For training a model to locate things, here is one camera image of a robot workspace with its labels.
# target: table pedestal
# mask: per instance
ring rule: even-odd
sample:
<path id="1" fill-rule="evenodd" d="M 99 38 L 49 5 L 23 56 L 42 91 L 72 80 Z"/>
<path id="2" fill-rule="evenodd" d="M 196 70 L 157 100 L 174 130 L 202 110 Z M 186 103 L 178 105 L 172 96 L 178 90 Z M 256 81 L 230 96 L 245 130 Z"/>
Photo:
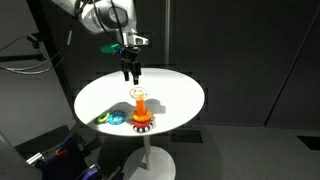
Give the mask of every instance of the table pedestal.
<path id="1" fill-rule="evenodd" d="M 150 146 L 149 136 L 144 136 L 144 148 L 132 153 L 123 172 L 125 180 L 174 180 L 176 167 L 170 154 L 162 148 Z"/>

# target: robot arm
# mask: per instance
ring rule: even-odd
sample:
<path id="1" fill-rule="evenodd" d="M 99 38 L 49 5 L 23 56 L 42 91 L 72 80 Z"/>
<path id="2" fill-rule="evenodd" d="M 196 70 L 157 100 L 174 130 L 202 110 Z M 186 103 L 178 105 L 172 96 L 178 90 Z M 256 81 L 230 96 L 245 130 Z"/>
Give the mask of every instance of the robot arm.
<path id="1" fill-rule="evenodd" d="M 82 1 L 86 0 L 52 0 L 62 9 L 67 11 L 70 15 L 76 16 L 76 3 L 80 2 L 80 6 L 83 4 Z M 133 0 L 113 0 L 115 9 L 121 25 L 121 30 L 124 37 L 125 47 L 134 47 L 137 45 L 148 45 L 148 39 L 137 36 L 136 30 L 136 13 L 133 4 Z M 104 28 L 109 31 L 119 31 L 115 12 L 113 10 L 111 0 L 96 0 L 96 7 L 100 14 L 100 19 Z M 86 29 L 92 34 L 103 33 L 103 29 L 100 26 L 98 17 L 96 16 L 94 5 L 88 3 L 83 12 L 78 17 L 79 22 L 83 24 Z M 117 40 L 121 42 L 121 36 L 117 36 Z"/>
<path id="2" fill-rule="evenodd" d="M 83 5 L 87 0 L 52 0 L 62 9 L 67 11 L 72 16 L 78 16 L 79 7 Z M 97 8 L 100 20 L 104 29 L 100 26 L 99 17 L 95 12 L 94 5 L 88 1 L 83 11 L 76 17 L 81 24 L 91 33 L 99 34 L 104 33 L 104 29 L 108 32 L 118 31 L 116 40 L 122 42 L 123 37 L 123 49 L 120 51 L 122 59 L 122 72 L 124 73 L 125 80 L 129 80 L 129 72 L 133 76 L 134 84 L 138 84 L 139 75 L 141 75 L 140 63 L 136 60 L 140 49 L 138 45 L 148 45 L 148 39 L 137 35 L 136 30 L 136 14 L 133 0 L 113 0 L 114 7 L 111 0 L 95 0 L 95 6 Z M 119 24 L 122 31 L 122 36 L 119 31 L 119 25 L 116 15 L 118 16 Z"/>

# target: cable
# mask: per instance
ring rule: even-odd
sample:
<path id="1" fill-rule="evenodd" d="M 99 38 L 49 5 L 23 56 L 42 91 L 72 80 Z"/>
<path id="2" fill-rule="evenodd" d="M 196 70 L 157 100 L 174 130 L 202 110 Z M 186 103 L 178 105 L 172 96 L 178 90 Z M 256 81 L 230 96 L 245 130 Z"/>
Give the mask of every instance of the cable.
<path id="1" fill-rule="evenodd" d="M 92 0 L 92 2 L 93 2 L 94 12 L 95 12 L 95 14 L 96 14 L 96 16 L 97 16 L 99 25 L 101 26 L 101 28 L 103 29 L 103 31 L 106 33 L 106 35 L 107 35 L 112 41 L 114 41 L 115 43 L 118 43 L 120 46 L 124 47 L 123 44 L 121 44 L 121 43 L 119 43 L 117 40 L 115 40 L 115 39 L 108 33 L 108 31 L 104 28 L 104 25 L 103 25 L 102 22 L 101 22 L 100 14 L 98 13 L 98 10 L 97 10 L 97 7 L 96 7 L 96 1 L 95 1 L 95 0 Z"/>
<path id="2" fill-rule="evenodd" d="M 37 72 L 22 72 L 22 71 L 14 71 L 14 70 L 10 70 L 10 69 L 7 69 L 7 68 L 3 68 L 3 67 L 0 67 L 0 69 L 3 69 L 3 70 L 6 70 L 6 71 L 9 71 L 9 72 L 12 72 L 12 73 L 16 73 L 16 74 L 24 74 L 24 75 L 36 75 L 36 74 L 42 74 L 42 73 L 45 73 L 45 72 L 48 72 L 56 67 L 58 67 L 62 61 L 65 59 L 65 57 L 67 56 L 68 54 L 68 46 L 67 46 L 67 49 L 66 49 L 66 52 L 65 54 L 63 55 L 63 57 L 61 58 L 61 60 L 54 66 L 50 67 L 50 68 L 47 68 L 45 70 L 42 70 L 42 71 L 37 71 Z"/>
<path id="3" fill-rule="evenodd" d="M 0 51 L 3 51 L 5 50 L 6 48 L 8 48 L 9 46 L 11 46 L 12 44 L 14 44 L 15 42 L 17 42 L 18 40 L 22 39 L 22 38 L 25 38 L 25 37 L 28 37 L 27 35 L 24 35 L 24 36 L 21 36 L 21 37 L 18 37 L 17 39 L 13 40 L 11 43 L 9 43 L 8 45 L 2 47 L 0 49 Z"/>
<path id="4" fill-rule="evenodd" d="M 116 15 L 116 20 L 117 20 L 117 24 L 118 24 L 118 29 L 119 29 L 119 31 L 120 31 L 120 37 L 121 37 L 121 40 L 122 40 L 122 44 L 124 44 L 124 39 L 123 39 L 123 34 L 122 34 L 122 28 L 121 28 L 121 25 L 120 25 L 118 13 L 117 13 L 116 8 L 115 8 L 115 6 L 114 6 L 113 0 L 111 0 L 111 5 L 112 5 L 112 9 L 113 9 L 113 11 L 114 11 L 114 14 Z"/>
<path id="5" fill-rule="evenodd" d="M 82 6 L 80 7 L 80 9 L 81 9 L 80 12 L 81 12 L 81 13 L 82 13 L 84 7 L 89 3 L 89 1 L 90 1 L 90 0 L 87 0 L 85 3 L 82 4 Z"/>
<path id="6" fill-rule="evenodd" d="M 95 0 L 92 0 L 92 2 L 93 2 L 94 12 L 95 12 L 95 15 L 97 16 L 99 25 L 101 26 L 101 28 L 103 29 L 103 31 L 107 34 L 107 36 L 108 36 L 112 41 L 114 41 L 115 43 L 119 44 L 122 48 L 124 48 L 125 50 L 127 50 L 128 52 L 131 52 L 131 53 L 135 53 L 135 54 L 136 54 L 137 52 L 134 52 L 134 51 L 130 50 L 129 48 L 125 47 L 123 44 L 121 44 L 120 42 L 118 42 L 117 40 L 115 40 L 115 39 L 108 33 L 108 31 L 104 28 L 104 25 L 102 24 L 102 21 L 101 21 L 101 18 L 100 18 L 100 14 L 98 13 L 98 10 L 97 10 L 97 7 L 96 7 L 96 2 L 95 2 Z M 121 38 L 122 38 L 122 40 L 123 40 L 122 29 L 121 29 L 121 26 L 120 26 L 120 23 L 119 23 L 119 19 L 118 19 L 118 15 L 117 15 L 117 12 L 116 12 L 116 11 L 115 11 L 115 15 L 116 15 L 116 18 L 117 18 L 119 31 L 121 32 Z"/>
<path id="7" fill-rule="evenodd" d="M 70 30 L 69 30 L 69 36 L 68 38 L 66 38 L 62 45 L 61 45 L 61 48 L 59 49 L 59 51 L 53 55 L 50 59 L 40 63 L 40 64 L 37 64 L 35 66 L 31 66 L 31 67 L 27 67 L 27 68 L 8 68 L 8 67 L 4 67 L 4 66 L 0 66 L 0 69 L 3 69 L 3 70 L 7 70 L 7 71 L 10 71 L 10 72 L 18 72 L 18 71 L 26 71 L 26 70 L 31 70 L 31 69 L 35 69 L 37 67 L 40 67 L 46 63 L 48 63 L 49 61 L 53 61 L 59 54 L 62 53 L 62 50 L 63 50 L 63 45 L 64 44 L 67 44 L 67 47 L 70 45 L 70 39 L 71 39 L 71 35 L 72 35 L 72 27 L 73 27 L 73 23 L 74 23 L 75 20 L 72 20 L 72 23 L 70 25 Z"/>

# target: table top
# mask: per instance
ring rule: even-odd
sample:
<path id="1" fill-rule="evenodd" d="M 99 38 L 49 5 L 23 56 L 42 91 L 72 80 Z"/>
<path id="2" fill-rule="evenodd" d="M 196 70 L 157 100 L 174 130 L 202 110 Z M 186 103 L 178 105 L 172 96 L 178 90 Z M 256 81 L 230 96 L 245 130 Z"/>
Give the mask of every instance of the table top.
<path id="1" fill-rule="evenodd" d="M 192 78 L 172 70 L 142 68 L 139 84 L 124 80 L 121 71 L 108 74 L 88 84 L 78 94 L 74 108 L 78 118 L 97 131 L 117 136 L 144 136 L 175 129 L 195 117 L 204 103 L 204 92 Z M 136 101 L 130 96 L 135 87 L 147 90 L 146 109 L 153 113 L 154 127 L 137 133 L 131 126 Z M 127 114 L 120 125 L 97 125 L 94 119 L 105 111 L 121 110 Z"/>

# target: white round table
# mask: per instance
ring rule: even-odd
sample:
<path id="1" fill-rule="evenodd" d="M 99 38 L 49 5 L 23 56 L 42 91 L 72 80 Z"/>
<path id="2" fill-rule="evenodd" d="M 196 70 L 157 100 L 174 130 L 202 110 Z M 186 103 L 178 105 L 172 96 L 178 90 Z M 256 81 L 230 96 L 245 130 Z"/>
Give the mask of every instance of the white round table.
<path id="1" fill-rule="evenodd" d="M 130 155 L 124 165 L 124 179 L 170 180 L 176 169 L 172 157 L 159 147 L 150 146 L 150 135 L 175 129 L 198 114 L 204 103 L 201 86 L 190 77 L 166 69 L 142 68 L 139 84 L 124 80 L 121 71 L 103 76 L 83 88 L 74 108 L 78 118 L 90 128 L 117 136 L 143 136 L 144 148 Z M 147 90 L 146 109 L 153 113 L 154 127 L 145 133 L 137 133 L 131 126 L 136 102 L 130 96 L 131 89 Z M 122 110 L 127 114 L 120 125 L 97 125 L 94 119 L 105 111 Z"/>

